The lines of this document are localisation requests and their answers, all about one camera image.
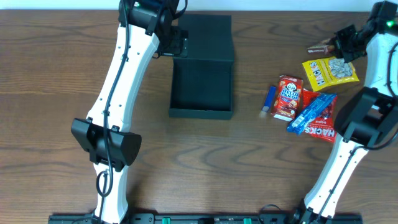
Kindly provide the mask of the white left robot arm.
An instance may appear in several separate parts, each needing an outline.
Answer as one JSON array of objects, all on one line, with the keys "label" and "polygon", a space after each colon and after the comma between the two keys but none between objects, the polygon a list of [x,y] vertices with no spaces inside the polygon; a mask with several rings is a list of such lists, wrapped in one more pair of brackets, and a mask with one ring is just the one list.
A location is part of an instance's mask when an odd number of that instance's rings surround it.
[{"label": "white left robot arm", "polygon": [[75,223],[121,223],[128,211],[127,173],[142,138],[131,132],[132,113],[153,58],[185,56],[187,38],[172,22],[184,14],[178,0],[120,1],[116,48],[103,87],[86,118],[74,119],[72,135],[96,171],[98,203]]}]

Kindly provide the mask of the red Hello Panda pack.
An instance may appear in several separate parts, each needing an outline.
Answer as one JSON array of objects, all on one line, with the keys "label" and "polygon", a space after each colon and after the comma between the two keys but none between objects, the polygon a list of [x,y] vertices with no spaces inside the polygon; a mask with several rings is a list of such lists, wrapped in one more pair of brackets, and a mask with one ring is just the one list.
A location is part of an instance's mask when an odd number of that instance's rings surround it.
[{"label": "red Hello Panda pack", "polygon": [[274,118],[292,121],[300,106],[302,97],[303,80],[288,75],[279,77],[278,95],[272,108]]}]

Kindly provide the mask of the yellow Hacks candy bag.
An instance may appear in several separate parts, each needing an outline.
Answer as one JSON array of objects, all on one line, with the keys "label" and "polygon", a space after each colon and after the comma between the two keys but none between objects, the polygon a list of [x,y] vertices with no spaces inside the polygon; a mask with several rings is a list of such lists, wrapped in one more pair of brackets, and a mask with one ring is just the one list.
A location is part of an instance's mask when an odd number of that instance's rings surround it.
[{"label": "yellow Hacks candy bag", "polygon": [[353,64],[346,63],[343,58],[329,57],[309,60],[302,63],[302,66],[313,91],[359,81]]}]

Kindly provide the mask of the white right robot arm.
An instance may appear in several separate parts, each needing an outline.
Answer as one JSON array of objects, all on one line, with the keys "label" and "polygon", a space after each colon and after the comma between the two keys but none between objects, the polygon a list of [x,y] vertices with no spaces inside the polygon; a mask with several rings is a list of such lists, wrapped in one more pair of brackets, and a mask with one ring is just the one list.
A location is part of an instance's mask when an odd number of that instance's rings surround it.
[{"label": "white right robot arm", "polygon": [[362,29],[349,26],[308,49],[345,62],[368,58],[363,88],[337,114],[332,152],[290,223],[360,223],[359,215],[337,215],[336,205],[361,159],[397,138],[397,4],[373,5]]}]

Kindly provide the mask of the blue wrapped cookie pack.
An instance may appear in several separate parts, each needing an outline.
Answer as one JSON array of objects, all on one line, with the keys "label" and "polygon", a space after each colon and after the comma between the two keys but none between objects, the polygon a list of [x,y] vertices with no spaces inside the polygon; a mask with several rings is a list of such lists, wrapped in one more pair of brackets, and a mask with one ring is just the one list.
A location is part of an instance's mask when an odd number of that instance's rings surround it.
[{"label": "blue wrapped cookie pack", "polygon": [[320,93],[303,111],[290,122],[287,131],[300,135],[305,128],[333,102],[336,94]]}]

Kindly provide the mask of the small blue stick pack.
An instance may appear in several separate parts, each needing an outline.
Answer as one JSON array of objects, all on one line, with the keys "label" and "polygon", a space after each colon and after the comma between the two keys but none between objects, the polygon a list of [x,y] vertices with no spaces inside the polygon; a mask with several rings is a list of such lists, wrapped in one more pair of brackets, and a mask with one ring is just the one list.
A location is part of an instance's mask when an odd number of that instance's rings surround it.
[{"label": "small blue stick pack", "polygon": [[262,107],[262,112],[266,113],[270,110],[271,106],[272,106],[272,102],[274,99],[276,93],[276,87],[275,86],[270,86],[267,95],[266,95],[266,99],[264,101],[263,107]]}]

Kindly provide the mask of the brown Pocky box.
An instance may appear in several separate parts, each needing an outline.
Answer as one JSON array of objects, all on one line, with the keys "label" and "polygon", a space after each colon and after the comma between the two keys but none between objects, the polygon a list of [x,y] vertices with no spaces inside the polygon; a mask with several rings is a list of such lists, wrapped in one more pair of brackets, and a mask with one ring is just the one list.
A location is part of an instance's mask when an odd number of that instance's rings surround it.
[{"label": "brown Pocky box", "polygon": [[322,40],[307,49],[309,54],[332,54],[334,51],[334,38]]}]

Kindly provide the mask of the red Hacks candy bag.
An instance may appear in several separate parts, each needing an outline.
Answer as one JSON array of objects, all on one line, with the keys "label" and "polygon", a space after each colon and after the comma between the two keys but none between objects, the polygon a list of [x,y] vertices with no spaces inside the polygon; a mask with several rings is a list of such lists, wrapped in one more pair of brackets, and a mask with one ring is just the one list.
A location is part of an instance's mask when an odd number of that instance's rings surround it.
[{"label": "red Hacks candy bag", "polygon": [[[320,93],[303,90],[303,108],[306,108]],[[334,100],[304,129],[304,133],[331,143],[335,142],[336,132],[333,127]]]}]

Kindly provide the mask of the black box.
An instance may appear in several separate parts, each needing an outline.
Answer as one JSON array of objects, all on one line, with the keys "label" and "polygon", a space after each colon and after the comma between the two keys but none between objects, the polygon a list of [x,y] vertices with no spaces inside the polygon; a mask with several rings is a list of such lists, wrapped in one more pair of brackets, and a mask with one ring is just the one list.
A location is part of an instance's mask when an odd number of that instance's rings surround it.
[{"label": "black box", "polygon": [[233,116],[234,44],[230,15],[186,14],[187,56],[173,58],[169,116],[228,120]]}]

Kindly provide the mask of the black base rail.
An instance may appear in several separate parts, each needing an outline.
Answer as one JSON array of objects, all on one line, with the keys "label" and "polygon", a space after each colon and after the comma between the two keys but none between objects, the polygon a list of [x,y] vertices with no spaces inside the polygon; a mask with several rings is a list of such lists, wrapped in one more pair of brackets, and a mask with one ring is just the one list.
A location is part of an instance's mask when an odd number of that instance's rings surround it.
[{"label": "black base rail", "polygon": [[[337,215],[332,220],[319,220],[318,223],[362,224],[360,215]],[[99,223],[90,214],[86,215],[51,215],[49,224]],[[152,213],[136,213],[127,216],[123,224],[284,224],[291,222],[283,213],[263,213],[260,215],[154,215]]]}]

